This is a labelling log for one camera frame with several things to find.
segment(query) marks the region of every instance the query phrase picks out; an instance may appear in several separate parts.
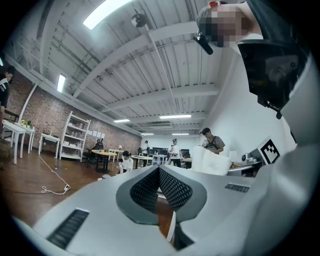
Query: white power cord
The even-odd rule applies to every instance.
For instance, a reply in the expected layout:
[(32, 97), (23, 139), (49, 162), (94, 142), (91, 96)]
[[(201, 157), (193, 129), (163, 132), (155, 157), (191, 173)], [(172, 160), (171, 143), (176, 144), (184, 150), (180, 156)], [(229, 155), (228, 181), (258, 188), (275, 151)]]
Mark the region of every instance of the white power cord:
[(43, 160), (42, 159), (42, 157), (39, 155), (39, 157), (41, 158), (41, 160), (45, 163), (45, 165), (46, 166), (48, 166), (49, 167), (49, 169), (51, 170), (51, 172), (53, 172), (53, 173), (55, 173), (61, 180), (63, 180), (63, 182), (65, 183), (65, 187), (64, 187), (64, 192), (63, 193), (56, 193), (56, 192), (53, 192), (53, 191), (51, 191), (51, 190), (47, 190), (47, 188), (45, 187), (45, 186), (42, 186), (42, 191), (41, 191), (41, 193), (46, 193), (46, 192), (51, 192), (51, 193), (53, 193), (53, 194), (56, 194), (56, 195), (64, 195), (69, 189), (71, 189), (71, 187), (65, 182), (65, 180), (63, 179), (63, 178), (61, 178), (60, 176), (59, 176), (59, 174), (58, 173), (56, 173), (54, 170), (52, 170), (51, 169), (51, 167), (45, 162), (45, 160)]

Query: table lamp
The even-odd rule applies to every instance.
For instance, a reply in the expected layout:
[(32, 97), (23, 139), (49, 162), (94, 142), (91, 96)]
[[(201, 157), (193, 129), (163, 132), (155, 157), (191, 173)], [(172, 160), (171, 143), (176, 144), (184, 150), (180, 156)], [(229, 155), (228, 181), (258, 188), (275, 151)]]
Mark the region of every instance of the table lamp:
[(237, 161), (237, 151), (230, 151), (229, 152), (229, 159), (234, 164)]

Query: brown floor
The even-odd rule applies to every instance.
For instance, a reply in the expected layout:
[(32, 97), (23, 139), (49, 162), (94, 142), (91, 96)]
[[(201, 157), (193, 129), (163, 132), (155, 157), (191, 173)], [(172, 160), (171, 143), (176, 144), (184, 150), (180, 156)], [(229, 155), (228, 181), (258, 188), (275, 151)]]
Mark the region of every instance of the brown floor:
[[(23, 158), (18, 158), (17, 164), (13, 164), (12, 158), (5, 161), (1, 159), (3, 161), (3, 170), (0, 170), (2, 195), (12, 215), (31, 227), (53, 206), (102, 176), (92, 165), (88, 166), (86, 163), (72, 159), (58, 160), (51, 152), (43, 151), (41, 157), (52, 169), (56, 167), (54, 171), (71, 186), (65, 195), (41, 193), (42, 186), (61, 193), (65, 184), (40, 159), (37, 149), (34, 148), (30, 154), (24, 151)], [(108, 170), (111, 176), (119, 171), (113, 163), (109, 163)], [(167, 236), (173, 210), (165, 199), (159, 198), (156, 212), (160, 231)]]

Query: person in white shirt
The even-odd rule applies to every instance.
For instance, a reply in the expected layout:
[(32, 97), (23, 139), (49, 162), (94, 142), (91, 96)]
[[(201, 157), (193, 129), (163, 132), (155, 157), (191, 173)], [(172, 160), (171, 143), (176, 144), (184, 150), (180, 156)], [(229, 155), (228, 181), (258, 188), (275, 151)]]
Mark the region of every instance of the person in white shirt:
[(123, 173), (132, 171), (134, 168), (134, 161), (130, 157), (130, 153), (126, 150), (122, 153), (122, 159), (119, 160), (120, 168), (123, 168)]
[[(148, 141), (146, 140), (146, 141), (144, 142), (143, 147), (142, 147), (142, 154), (143, 154), (145, 157), (148, 156), (149, 149), (150, 149), (150, 147), (149, 147)], [(147, 160), (143, 160), (143, 167), (145, 167), (146, 165), (147, 165)]]
[(168, 154), (171, 155), (170, 159), (173, 162), (173, 165), (181, 168), (181, 159), (183, 158), (181, 148), (178, 145), (178, 140), (176, 138), (174, 138), (172, 142), (173, 145), (171, 145), (171, 149), (168, 151)]

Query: black pants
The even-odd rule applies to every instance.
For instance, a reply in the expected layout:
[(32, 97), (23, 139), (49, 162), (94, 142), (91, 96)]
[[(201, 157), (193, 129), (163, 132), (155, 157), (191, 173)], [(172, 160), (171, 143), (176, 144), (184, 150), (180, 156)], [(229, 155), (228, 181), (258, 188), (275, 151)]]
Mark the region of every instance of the black pants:
[(171, 161), (173, 162), (174, 166), (181, 168), (181, 160), (180, 159), (171, 159)]
[(143, 160), (143, 167), (146, 167), (148, 160)]

